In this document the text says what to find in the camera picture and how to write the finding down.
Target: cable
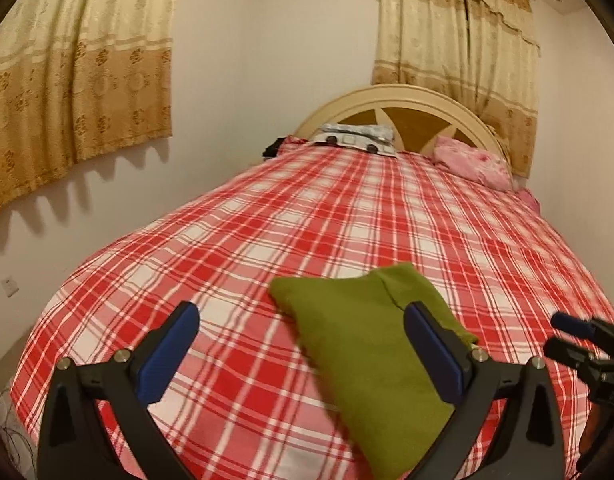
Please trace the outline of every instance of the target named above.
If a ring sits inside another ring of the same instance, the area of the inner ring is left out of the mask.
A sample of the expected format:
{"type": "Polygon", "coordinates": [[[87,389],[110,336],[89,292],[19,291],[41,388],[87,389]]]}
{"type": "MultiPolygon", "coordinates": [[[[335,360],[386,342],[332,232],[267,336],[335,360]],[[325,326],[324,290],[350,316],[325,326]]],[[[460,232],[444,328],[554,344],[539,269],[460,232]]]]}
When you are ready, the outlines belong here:
{"type": "MultiPolygon", "coordinates": [[[[6,388],[4,388],[1,392],[0,392],[0,401],[2,400],[3,395],[9,393],[11,391],[11,387],[7,386],[6,388]]],[[[36,470],[36,452],[34,451],[31,443],[29,442],[29,440],[27,439],[26,436],[24,436],[23,433],[21,433],[20,431],[14,430],[13,428],[8,427],[8,423],[9,423],[9,417],[11,416],[11,412],[13,410],[13,403],[9,403],[9,407],[7,409],[7,413],[5,415],[5,419],[4,419],[4,426],[0,425],[0,434],[1,436],[3,436],[3,441],[5,444],[5,449],[7,450],[7,455],[9,457],[9,460],[11,460],[11,463],[15,466],[15,468],[20,471],[21,469],[21,465],[22,465],[22,455],[19,451],[19,448],[16,446],[16,443],[14,441],[14,437],[17,436],[20,440],[22,440],[23,445],[26,447],[27,451],[29,452],[29,457],[30,457],[30,461],[31,461],[31,467],[34,470],[34,478],[37,477],[37,470],[36,470]]]]}

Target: cream headboard frame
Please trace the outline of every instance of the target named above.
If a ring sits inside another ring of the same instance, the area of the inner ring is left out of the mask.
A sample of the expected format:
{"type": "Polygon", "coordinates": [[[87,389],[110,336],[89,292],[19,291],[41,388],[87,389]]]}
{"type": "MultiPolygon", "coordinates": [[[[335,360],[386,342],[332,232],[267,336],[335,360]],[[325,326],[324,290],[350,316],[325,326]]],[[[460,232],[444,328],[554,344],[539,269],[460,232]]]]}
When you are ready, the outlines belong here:
{"type": "Polygon", "coordinates": [[[420,150],[423,155],[431,154],[438,136],[453,137],[456,132],[461,131],[476,147],[508,160],[491,130],[469,109],[443,94],[412,85],[369,86],[343,95],[315,111],[301,124],[294,135],[301,139],[311,139],[322,124],[338,123],[361,112],[374,110],[378,124],[389,124],[393,127],[396,136],[394,145],[397,150],[403,151],[404,143],[400,133],[383,108],[419,110],[449,123],[449,126],[420,150]]]}

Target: green towel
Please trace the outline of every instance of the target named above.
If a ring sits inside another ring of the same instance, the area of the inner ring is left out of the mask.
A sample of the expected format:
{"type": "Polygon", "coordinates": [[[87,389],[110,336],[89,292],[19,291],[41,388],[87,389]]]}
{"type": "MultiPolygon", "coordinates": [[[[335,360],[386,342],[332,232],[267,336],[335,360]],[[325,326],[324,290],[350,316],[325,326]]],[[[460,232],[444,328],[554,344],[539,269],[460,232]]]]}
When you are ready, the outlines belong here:
{"type": "Polygon", "coordinates": [[[440,400],[403,327],[403,310],[423,301],[468,346],[477,341],[411,264],[361,278],[274,278],[269,293],[295,318],[301,344],[331,391],[376,480],[413,469],[453,413],[440,400]]]}

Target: black robotic claw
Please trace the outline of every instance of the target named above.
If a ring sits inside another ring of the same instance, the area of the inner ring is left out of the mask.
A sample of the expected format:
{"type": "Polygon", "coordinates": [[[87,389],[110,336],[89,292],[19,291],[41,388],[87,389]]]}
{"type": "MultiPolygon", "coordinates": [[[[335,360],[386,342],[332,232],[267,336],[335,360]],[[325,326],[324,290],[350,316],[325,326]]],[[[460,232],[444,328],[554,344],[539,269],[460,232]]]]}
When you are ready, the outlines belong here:
{"type": "Polygon", "coordinates": [[[39,480],[137,480],[125,471],[100,418],[108,400],[120,429],[149,480],[193,480],[147,411],[158,402],[199,328],[199,314],[183,302],[135,351],[117,351],[106,363],[56,364],[42,416],[39,480]]]}
{"type": "Polygon", "coordinates": [[[564,478],[560,410],[543,359],[534,357],[525,365],[500,363],[482,349],[468,351],[455,333],[438,325],[423,303],[412,303],[405,309],[404,323],[440,397],[456,406],[408,480],[456,478],[497,399],[506,399],[502,420],[484,462],[469,478],[564,478]]]}
{"type": "Polygon", "coordinates": [[[550,338],[544,348],[546,357],[576,371],[578,379],[589,387],[589,400],[600,406],[600,421],[593,435],[594,443],[578,460],[577,469],[583,472],[614,430],[614,325],[595,317],[584,321],[562,312],[552,316],[551,325],[593,343],[609,356],[609,359],[598,359],[588,349],[557,337],[550,338]]]}

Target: patterned curtain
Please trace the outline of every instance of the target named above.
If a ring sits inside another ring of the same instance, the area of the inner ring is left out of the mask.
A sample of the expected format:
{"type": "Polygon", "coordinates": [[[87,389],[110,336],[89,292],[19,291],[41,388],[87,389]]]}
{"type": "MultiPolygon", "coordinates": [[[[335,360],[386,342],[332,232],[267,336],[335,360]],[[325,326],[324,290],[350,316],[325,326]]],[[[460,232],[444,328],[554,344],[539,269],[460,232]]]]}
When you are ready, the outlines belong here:
{"type": "Polygon", "coordinates": [[[423,86],[462,102],[467,40],[464,0],[380,0],[373,83],[423,86]]]}
{"type": "Polygon", "coordinates": [[[469,100],[493,127],[514,173],[529,177],[538,120],[540,47],[529,0],[466,0],[469,16],[469,100]]]}
{"type": "Polygon", "coordinates": [[[0,25],[0,209],[171,135],[174,0],[18,0],[0,25]]]}
{"type": "Polygon", "coordinates": [[[538,54],[529,0],[380,0],[373,83],[423,86],[464,104],[527,177],[538,54]]]}

